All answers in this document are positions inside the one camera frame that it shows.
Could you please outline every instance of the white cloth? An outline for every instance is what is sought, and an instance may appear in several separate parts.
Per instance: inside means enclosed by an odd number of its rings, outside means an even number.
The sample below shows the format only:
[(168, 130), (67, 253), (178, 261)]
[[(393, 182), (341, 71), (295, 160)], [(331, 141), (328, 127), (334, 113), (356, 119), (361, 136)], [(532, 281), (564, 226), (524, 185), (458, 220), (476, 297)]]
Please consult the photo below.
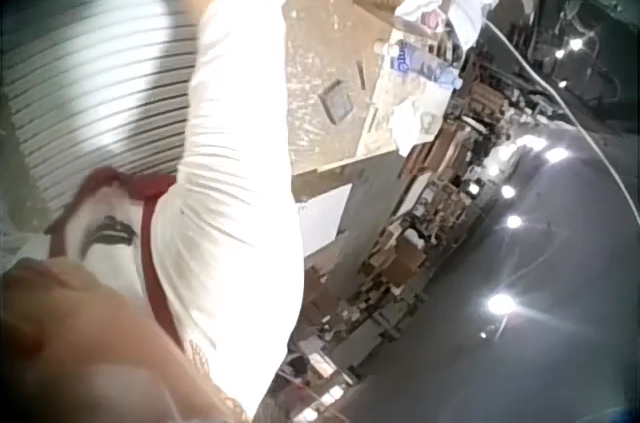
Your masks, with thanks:
[[(453, 0), (449, 19), (456, 31), (464, 51), (471, 48), (480, 34), (488, 9), (493, 9), (499, 0)], [(420, 21), (423, 13), (440, 6), (442, 0), (404, 0), (395, 14), (408, 21)]]
[[(151, 223), (154, 263), (183, 339), (212, 380), (252, 416), (287, 353), (304, 287), (291, 194), (285, 25), (274, 0), (216, 0), (199, 27), (177, 183)], [(133, 244), (82, 240), (105, 216), (140, 234), (141, 205), (119, 188), (88, 200), (66, 227), (68, 256), (149, 311)], [(46, 257), (48, 238), (18, 257)]]

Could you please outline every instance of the ceiling light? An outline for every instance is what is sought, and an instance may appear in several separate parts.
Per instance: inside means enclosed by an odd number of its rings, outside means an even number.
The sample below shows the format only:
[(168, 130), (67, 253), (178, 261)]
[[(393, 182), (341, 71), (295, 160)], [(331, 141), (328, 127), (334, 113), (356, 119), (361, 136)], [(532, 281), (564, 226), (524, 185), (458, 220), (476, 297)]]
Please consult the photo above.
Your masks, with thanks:
[(505, 200), (508, 200), (509, 198), (513, 198), (514, 196), (516, 196), (516, 190), (514, 190), (513, 187), (509, 185), (504, 185), (501, 191), (502, 191), (502, 196), (505, 198)]
[(534, 151), (540, 151), (547, 146), (547, 140), (540, 138), (539, 136), (524, 135), (516, 140), (518, 146), (528, 146)]
[(550, 163), (557, 163), (569, 156), (569, 152), (564, 148), (553, 148), (552, 150), (547, 151), (544, 156)]
[(569, 40), (569, 46), (573, 51), (578, 51), (579, 49), (581, 49), (583, 44), (584, 42), (582, 41), (582, 38), (572, 38), (571, 40)]
[(509, 158), (511, 158), (511, 155), (513, 155), (513, 153), (517, 149), (518, 145), (516, 145), (515, 143), (501, 146), (500, 148), (498, 148), (498, 158), (500, 158), (502, 161), (507, 161)]
[(315, 421), (318, 418), (318, 412), (313, 408), (307, 408), (302, 412), (302, 417), (307, 421)]
[(344, 395), (344, 390), (339, 386), (334, 386), (329, 390), (329, 394), (333, 396), (336, 400), (339, 400), (342, 395)]
[(320, 398), (320, 401), (324, 406), (329, 406), (335, 403), (336, 399), (333, 396), (331, 396), (330, 393), (325, 393), (324, 395), (322, 395), (322, 398)]
[(493, 295), (487, 302), (489, 311), (496, 315), (508, 315), (516, 309), (516, 302), (509, 295), (498, 293)]
[(507, 218), (507, 226), (512, 230), (519, 228), (522, 225), (522, 218), (516, 215), (511, 215)]

